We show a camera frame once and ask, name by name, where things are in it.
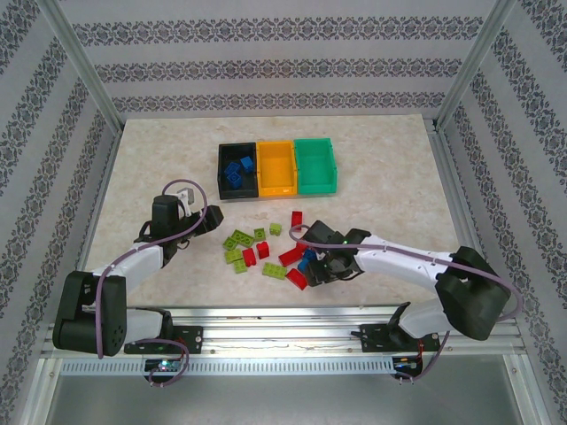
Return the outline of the large red lego brick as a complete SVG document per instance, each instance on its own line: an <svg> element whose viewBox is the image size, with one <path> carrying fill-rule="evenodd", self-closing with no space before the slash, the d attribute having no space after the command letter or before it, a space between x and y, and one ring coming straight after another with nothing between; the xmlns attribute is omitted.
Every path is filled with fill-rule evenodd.
<svg viewBox="0 0 567 425"><path fill-rule="evenodd" d="M301 261L301 259L303 258L303 254L305 252L305 250L307 249L307 246L304 245L303 243L297 243L296 246L286 252L284 252L283 254L278 256L278 259L280 261L280 264L283 267L288 267L292 264L295 264L299 261Z"/></svg>

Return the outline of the black plastic bin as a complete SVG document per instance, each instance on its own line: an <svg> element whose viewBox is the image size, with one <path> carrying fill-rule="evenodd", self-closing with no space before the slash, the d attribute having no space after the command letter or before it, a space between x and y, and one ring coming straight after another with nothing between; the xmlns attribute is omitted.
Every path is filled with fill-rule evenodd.
<svg viewBox="0 0 567 425"><path fill-rule="evenodd" d="M244 172L240 163L240 159L246 156L249 156L254 163L254 171L249 174ZM240 165L238 173L243 182L239 189L232 189L229 186L227 175L223 172L230 162L236 162ZM259 196L255 143L225 143L219 145L217 185L221 200L256 198Z"/></svg>

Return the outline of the green plastic bin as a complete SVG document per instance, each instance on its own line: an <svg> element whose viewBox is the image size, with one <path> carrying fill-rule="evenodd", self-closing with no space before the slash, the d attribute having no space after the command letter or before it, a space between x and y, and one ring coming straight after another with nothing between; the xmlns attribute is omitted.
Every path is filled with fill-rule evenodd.
<svg viewBox="0 0 567 425"><path fill-rule="evenodd" d="M325 195L337 191L338 170L329 138L295 139L300 195Z"/></svg>

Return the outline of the yellow plastic bin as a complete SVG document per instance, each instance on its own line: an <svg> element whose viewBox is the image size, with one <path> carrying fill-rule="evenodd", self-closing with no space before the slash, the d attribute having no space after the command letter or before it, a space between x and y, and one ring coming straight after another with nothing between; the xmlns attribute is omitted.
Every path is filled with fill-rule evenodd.
<svg viewBox="0 0 567 425"><path fill-rule="evenodd" d="M292 140L256 143L260 197L292 197L298 193L298 170Z"/></svg>

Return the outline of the grey metal bottom panel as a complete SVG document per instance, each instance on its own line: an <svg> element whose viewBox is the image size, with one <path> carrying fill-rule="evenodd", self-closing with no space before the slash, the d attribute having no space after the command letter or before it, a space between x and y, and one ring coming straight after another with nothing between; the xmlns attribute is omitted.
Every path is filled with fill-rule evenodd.
<svg viewBox="0 0 567 425"><path fill-rule="evenodd" d="M24 425L557 425L524 355L447 355L423 379L194 375L154 390L138 373L39 363Z"/></svg>

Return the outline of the left controller board green light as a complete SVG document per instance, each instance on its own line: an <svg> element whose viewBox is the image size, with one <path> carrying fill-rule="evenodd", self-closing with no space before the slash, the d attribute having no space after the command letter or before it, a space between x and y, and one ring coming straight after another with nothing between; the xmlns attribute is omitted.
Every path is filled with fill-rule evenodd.
<svg viewBox="0 0 567 425"><path fill-rule="evenodd" d="M183 363L175 359L148 359L144 364L144 371L150 373L157 371L160 373L176 373L182 368Z"/></svg>

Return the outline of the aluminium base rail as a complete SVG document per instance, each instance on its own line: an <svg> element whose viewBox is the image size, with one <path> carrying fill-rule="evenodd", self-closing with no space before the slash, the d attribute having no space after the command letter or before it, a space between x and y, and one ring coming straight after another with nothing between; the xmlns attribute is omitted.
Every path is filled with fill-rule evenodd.
<svg viewBox="0 0 567 425"><path fill-rule="evenodd" d="M340 307L166 307L175 325L201 326L201 357L276 358L361 356L361 342L351 335L361 324L387 323L395 305ZM53 324L43 340L40 358L94 359L91 354L56 349ZM525 354L526 344L516 320L496 324L491 336L471 340L452 331L443 354Z"/></svg>

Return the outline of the aluminium side rail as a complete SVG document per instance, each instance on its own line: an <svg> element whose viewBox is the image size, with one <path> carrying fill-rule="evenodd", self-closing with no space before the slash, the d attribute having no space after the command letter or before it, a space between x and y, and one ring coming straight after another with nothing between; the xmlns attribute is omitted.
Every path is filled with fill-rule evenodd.
<svg viewBox="0 0 567 425"><path fill-rule="evenodd" d="M97 156L92 166L86 187L83 190L83 198L75 216L72 238L66 247L71 247L66 251L66 264L61 267L61 283L58 288L58 296L66 276L74 270L83 270L89 260L91 245L97 230L99 216L105 201L110 178L112 176L117 150L123 132L119 131L116 135L106 136L101 142L97 151Z"/></svg>
<svg viewBox="0 0 567 425"><path fill-rule="evenodd" d="M435 127L434 120L423 120L429 138L433 157L439 172L439 178L447 199L447 205L454 224L457 240L484 254L478 234L474 228L470 208L454 166L454 161L447 146L447 140Z"/></svg>

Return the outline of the aluminium frame post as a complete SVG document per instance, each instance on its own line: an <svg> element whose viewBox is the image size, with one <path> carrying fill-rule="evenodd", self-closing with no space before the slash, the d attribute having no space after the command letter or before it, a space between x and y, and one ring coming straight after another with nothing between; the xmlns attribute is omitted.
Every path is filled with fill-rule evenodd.
<svg viewBox="0 0 567 425"><path fill-rule="evenodd" d="M462 67L447 92L436 118L433 120L433 126L437 133L446 126L451 118L470 81L478 71L485 55L516 3L517 0L495 0L492 10L480 28L478 37L462 62Z"/></svg>
<svg viewBox="0 0 567 425"><path fill-rule="evenodd" d="M110 125L112 132L120 135L123 132L125 123L58 0L36 0L36 2L65 49L78 75L92 95L98 109Z"/></svg>

